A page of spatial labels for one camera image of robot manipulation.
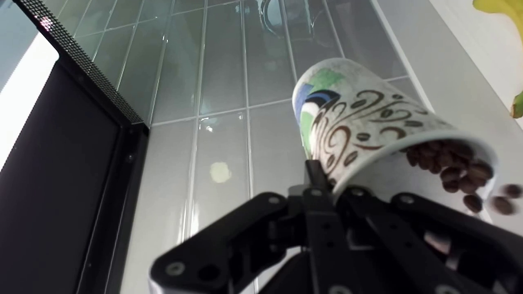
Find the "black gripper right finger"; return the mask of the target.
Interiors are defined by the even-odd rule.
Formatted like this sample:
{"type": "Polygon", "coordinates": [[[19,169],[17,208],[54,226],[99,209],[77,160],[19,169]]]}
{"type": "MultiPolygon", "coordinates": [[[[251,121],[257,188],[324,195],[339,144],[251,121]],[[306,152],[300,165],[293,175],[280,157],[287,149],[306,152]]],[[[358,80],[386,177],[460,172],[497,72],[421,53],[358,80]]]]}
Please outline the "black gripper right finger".
{"type": "Polygon", "coordinates": [[[411,294],[523,294],[520,236],[412,193],[385,203],[350,187],[342,205],[378,239],[411,294]]]}

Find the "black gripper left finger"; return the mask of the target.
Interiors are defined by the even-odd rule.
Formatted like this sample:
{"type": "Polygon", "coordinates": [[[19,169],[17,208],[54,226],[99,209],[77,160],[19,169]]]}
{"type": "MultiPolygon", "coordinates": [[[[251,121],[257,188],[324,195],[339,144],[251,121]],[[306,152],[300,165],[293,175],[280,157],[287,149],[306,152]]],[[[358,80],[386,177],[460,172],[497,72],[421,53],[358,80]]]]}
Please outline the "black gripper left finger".
{"type": "Polygon", "coordinates": [[[345,231],[316,160],[301,193],[262,193],[161,255],[151,294],[241,294],[269,268],[257,294],[357,294],[345,231]]]}

